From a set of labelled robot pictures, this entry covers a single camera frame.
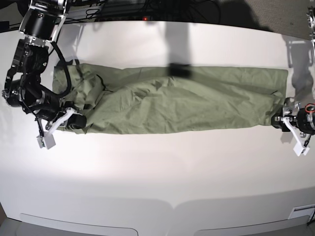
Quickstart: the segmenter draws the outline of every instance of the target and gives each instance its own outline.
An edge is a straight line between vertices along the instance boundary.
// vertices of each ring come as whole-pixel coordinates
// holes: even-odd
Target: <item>crumpled fabric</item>
[[[76,133],[168,134],[271,125],[284,104],[288,71],[237,67],[116,69],[81,64],[68,67],[73,101],[87,117]],[[55,68],[53,91],[66,88]]]

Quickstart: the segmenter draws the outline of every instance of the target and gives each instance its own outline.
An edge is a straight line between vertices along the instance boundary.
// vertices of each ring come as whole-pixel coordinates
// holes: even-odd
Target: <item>green fabric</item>
[[[189,77],[181,78],[163,67],[68,68],[73,90],[65,100],[74,101],[88,119],[76,133],[165,134],[271,125],[271,116],[284,104],[288,75],[277,69],[189,67]],[[56,67],[53,91],[65,87],[64,72]]]

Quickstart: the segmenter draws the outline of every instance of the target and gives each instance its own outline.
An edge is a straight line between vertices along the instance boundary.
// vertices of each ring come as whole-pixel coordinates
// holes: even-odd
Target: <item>floor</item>
[[[2,209],[2,206],[0,204],[0,225],[3,223],[5,218],[6,218],[6,215],[5,215],[4,210]]]
[[[307,16],[310,0],[246,0],[259,24],[271,31],[310,39]]]

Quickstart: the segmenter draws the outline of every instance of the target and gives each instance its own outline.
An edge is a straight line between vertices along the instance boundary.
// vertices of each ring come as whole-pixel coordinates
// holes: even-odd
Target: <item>gray floor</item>
[[[6,215],[5,215],[4,210],[2,209],[2,206],[0,204],[0,225],[3,223],[5,218],[6,218]]]
[[[219,0],[222,7],[223,25],[268,30],[304,39],[309,39],[310,33],[306,17],[310,1]],[[21,19],[15,3],[0,10],[0,21],[9,20],[11,24],[15,24]]]

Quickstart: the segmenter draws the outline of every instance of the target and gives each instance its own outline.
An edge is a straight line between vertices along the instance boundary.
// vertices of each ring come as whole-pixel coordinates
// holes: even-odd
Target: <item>black cable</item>
[[[88,6],[99,3],[99,0],[87,0],[87,1],[79,1],[72,4],[72,6]]]
[[[309,144],[310,144],[310,141],[311,141],[311,135],[309,136],[309,138],[304,142],[304,146],[307,147]]]
[[[198,13],[198,15],[200,15],[208,24],[210,24],[210,22],[208,21],[208,19],[207,19],[204,15],[202,15],[202,14],[200,13],[200,11],[197,10],[197,8],[195,8],[194,6],[190,6],[190,7],[191,7],[191,9],[193,9],[196,13]]]
[[[144,9],[147,8],[148,4],[149,4],[149,0],[145,0],[142,8],[140,8],[137,12],[140,12],[140,11],[144,12]]]
[[[77,22],[80,22],[80,23],[86,23],[86,21],[81,21],[80,19],[73,19],[73,18],[69,18],[67,17],[66,20],[69,19],[71,21],[77,21]]]
[[[90,20],[90,19],[92,19],[94,17],[94,15],[98,15],[100,12],[101,12],[101,9],[87,9],[85,11],[86,19]]]
[[[61,34],[61,30],[60,30],[60,32],[59,32],[59,34],[58,34],[58,36],[57,36],[57,40],[56,40],[56,43],[58,43],[58,40],[59,40],[59,36],[60,36],[60,34]],[[50,57],[50,55],[54,52],[54,48],[51,50],[51,52],[48,54],[48,56]]]
[[[28,57],[25,57],[24,58],[24,60],[23,60],[23,62],[27,62],[27,59]],[[26,77],[27,77],[27,69],[26,69],[26,65],[24,64],[24,66],[23,66],[23,79],[22,79],[22,81],[24,81],[25,79],[26,79]],[[19,93],[20,93],[20,98],[21,98],[21,100],[22,100],[22,103],[23,103],[23,105],[35,116],[35,121],[37,121],[37,124],[38,124],[38,129],[39,129],[39,135],[41,136],[41,137],[44,137],[44,130],[43,130],[43,128],[41,127],[41,124],[40,124],[40,122],[39,122],[39,119],[38,119],[38,117],[37,117],[37,115],[30,109],[30,107],[26,104],[26,102],[25,102],[25,100],[24,100],[24,97],[23,97],[23,95],[22,95],[22,89],[23,89],[23,87],[21,87],[21,89],[20,89],[20,91],[19,91]]]
[[[99,16],[90,17],[89,20],[90,20],[90,19],[95,19],[95,18],[97,18],[97,17],[99,17]],[[81,19],[77,19],[76,21],[78,21],[78,20],[86,20],[86,19],[87,19],[87,18],[81,18]],[[71,20],[71,21],[65,22],[64,25],[73,24],[73,23],[74,23],[74,22]]]
[[[70,91],[71,91],[71,88],[72,88],[71,77],[70,77],[70,73],[69,73],[66,61],[65,61],[65,59],[63,57],[63,54],[60,51],[57,43],[56,42],[51,42],[51,45],[55,49],[55,51],[56,51],[56,53],[57,53],[57,55],[59,57],[59,60],[60,60],[60,62],[62,64],[62,66],[63,66],[63,70],[64,70],[64,73],[65,73],[65,78],[67,80],[67,88],[65,89],[64,92],[62,92],[60,94],[56,94],[56,93],[50,91],[48,88],[44,87],[43,85],[39,85],[39,88],[41,90],[43,90],[44,92],[47,92],[47,93],[49,93],[49,94],[51,94],[51,95],[53,95],[53,96],[55,96],[57,98],[63,98],[65,96],[67,96],[70,93]]]
[[[195,23],[195,20],[193,19],[192,13],[190,11],[188,11],[188,16],[190,17],[190,20]]]
[[[30,113],[30,111],[37,111],[37,110],[45,110],[45,111],[49,111],[49,112],[56,112],[56,110],[48,104],[38,104],[38,105],[34,105],[30,107],[30,110],[28,113]]]
[[[102,77],[100,77],[99,75],[96,75],[96,76],[98,76],[98,77],[99,77],[99,79],[100,79],[100,83],[101,83],[101,84],[102,84],[102,86],[104,87],[104,90],[103,90],[103,91],[113,92],[113,91],[111,91],[111,90],[106,89],[107,87],[106,87],[106,85],[104,84],[104,81],[103,81]]]
[[[314,213],[313,213],[313,216],[311,217],[311,220],[309,221],[309,223],[307,223],[307,226],[309,226],[311,223],[314,223],[315,220],[314,219],[314,216],[315,216],[315,209],[314,209]]]
[[[214,4],[218,10],[218,25],[221,24],[221,16],[222,16],[222,12],[221,12],[221,8],[219,6],[219,4],[215,1],[215,0],[203,0],[203,1],[196,1],[196,0],[193,0],[194,4],[195,5],[199,5],[199,4],[202,4],[202,3],[205,3],[205,2],[211,2],[212,4]],[[201,15],[204,19],[206,19],[196,8],[194,9],[199,15]]]
[[[100,1],[96,4],[96,6],[102,6],[103,4],[107,3],[109,0]]]

